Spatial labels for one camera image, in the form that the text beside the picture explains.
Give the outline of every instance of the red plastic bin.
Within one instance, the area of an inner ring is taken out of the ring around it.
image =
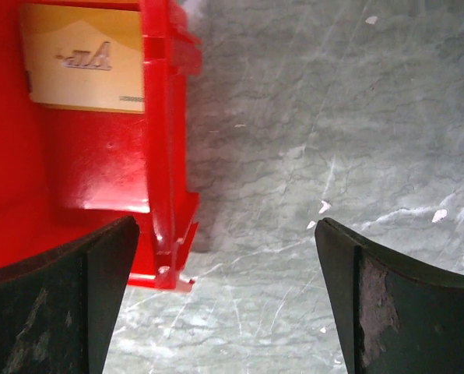
[[[180,272],[197,230],[187,191],[186,76],[199,41],[174,0],[42,4],[140,11],[143,114],[32,103],[19,36],[20,0],[0,0],[0,267],[133,215],[141,228],[128,284],[190,291]]]

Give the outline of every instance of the cardboard box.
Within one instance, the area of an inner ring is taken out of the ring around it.
[[[25,4],[21,31],[32,101],[143,112],[139,12]]]

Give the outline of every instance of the paper scrap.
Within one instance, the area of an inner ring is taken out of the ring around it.
[[[440,209],[440,210],[437,210],[436,213],[434,214],[433,216],[433,223],[437,223],[441,220],[443,220],[444,218],[446,218],[448,215],[448,212],[446,209]]]
[[[365,20],[365,23],[368,23],[369,25],[375,25],[375,23],[378,21],[378,17],[376,16],[370,16]]]
[[[327,210],[331,209],[331,204],[326,202],[325,200],[321,200],[322,208],[318,211],[319,214],[325,213]]]

